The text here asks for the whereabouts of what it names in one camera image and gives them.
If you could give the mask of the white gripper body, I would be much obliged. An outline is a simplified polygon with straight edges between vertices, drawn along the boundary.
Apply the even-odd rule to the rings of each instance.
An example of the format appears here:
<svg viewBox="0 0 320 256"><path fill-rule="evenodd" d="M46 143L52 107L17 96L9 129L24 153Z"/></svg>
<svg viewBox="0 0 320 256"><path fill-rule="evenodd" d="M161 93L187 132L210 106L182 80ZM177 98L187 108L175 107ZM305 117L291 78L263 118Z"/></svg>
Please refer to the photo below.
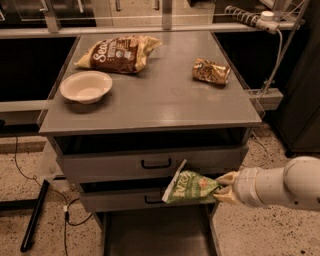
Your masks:
<svg viewBox="0 0 320 256"><path fill-rule="evenodd" d="M233 184L233 191L238 200L248 207L265 207L256 190L258 171L257 167L241 170Z"/></svg>

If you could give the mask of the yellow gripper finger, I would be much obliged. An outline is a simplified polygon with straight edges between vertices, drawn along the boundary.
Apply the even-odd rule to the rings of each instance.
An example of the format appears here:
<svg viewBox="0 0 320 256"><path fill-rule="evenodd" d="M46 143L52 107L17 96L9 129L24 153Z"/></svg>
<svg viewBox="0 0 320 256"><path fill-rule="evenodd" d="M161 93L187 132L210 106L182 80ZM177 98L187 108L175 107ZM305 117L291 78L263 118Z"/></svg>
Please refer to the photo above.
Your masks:
<svg viewBox="0 0 320 256"><path fill-rule="evenodd" d="M220 185L223 185L223 186L229 186L229 185L232 185L237 176L239 175L239 171L231 171L231 172L228 172L222 176L219 176L216 181L220 184Z"/></svg>
<svg viewBox="0 0 320 256"><path fill-rule="evenodd" d="M220 202L229 204L239 204L240 201L234 193L231 186L224 187L213 194L213 196Z"/></svg>

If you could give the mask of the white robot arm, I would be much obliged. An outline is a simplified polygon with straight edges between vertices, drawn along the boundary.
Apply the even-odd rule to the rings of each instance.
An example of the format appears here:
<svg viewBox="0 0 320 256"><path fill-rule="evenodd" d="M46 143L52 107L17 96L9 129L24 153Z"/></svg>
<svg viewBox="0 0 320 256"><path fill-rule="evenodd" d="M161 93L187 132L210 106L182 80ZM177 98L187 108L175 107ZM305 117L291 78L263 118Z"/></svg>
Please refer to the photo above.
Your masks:
<svg viewBox="0 0 320 256"><path fill-rule="evenodd" d="M224 188L213 196L230 204L248 207L279 205L298 210L320 210L320 160L297 157L284 167L244 168L229 172L216 181Z"/></svg>

